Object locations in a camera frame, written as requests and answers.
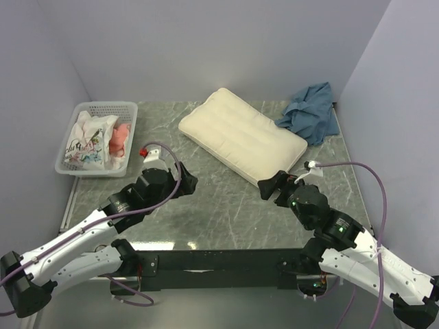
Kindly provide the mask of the cream pillow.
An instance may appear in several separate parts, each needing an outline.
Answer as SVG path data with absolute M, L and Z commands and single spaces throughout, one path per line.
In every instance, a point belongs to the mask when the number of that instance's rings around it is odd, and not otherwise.
M 178 129 L 254 186 L 289 171 L 308 148 L 305 139 L 277 127 L 226 88 L 185 116 Z

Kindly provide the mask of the blue pillowcase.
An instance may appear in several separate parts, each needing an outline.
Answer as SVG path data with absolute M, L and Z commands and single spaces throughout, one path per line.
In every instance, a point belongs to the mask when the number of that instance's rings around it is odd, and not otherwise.
M 293 132 L 311 146 L 323 144 L 327 136 L 338 135 L 330 83 L 314 84 L 298 91 L 275 125 Z

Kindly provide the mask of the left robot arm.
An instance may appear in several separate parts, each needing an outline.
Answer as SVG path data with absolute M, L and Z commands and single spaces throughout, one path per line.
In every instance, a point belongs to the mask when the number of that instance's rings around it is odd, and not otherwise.
M 11 314 L 25 318 L 37 313 L 52 297 L 94 276 L 127 276 L 139 267 L 139 256 L 125 239 L 90 252 L 102 239 L 142 222 L 165 202 L 195 192 L 197 177 L 183 163 L 170 169 L 142 171 L 136 182 L 112 194 L 86 219 L 45 245 L 24 254 L 1 257 L 1 287 L 12 304 Z

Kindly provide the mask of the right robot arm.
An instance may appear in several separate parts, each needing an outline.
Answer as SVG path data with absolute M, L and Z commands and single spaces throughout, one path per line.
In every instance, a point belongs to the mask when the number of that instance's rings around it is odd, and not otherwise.
M 274 203 L 289 208 L 304 229 L 313 232 L 302 249 L 308 273 L 335 274 L 377 296 L 412 328 L 428 328 L 438 315 L 438 277 L 423 273 L 384 246 L 351 216 L 331 208 L 318 187 L 279 171 L 257 183 L 261 198 L 274 191 Z

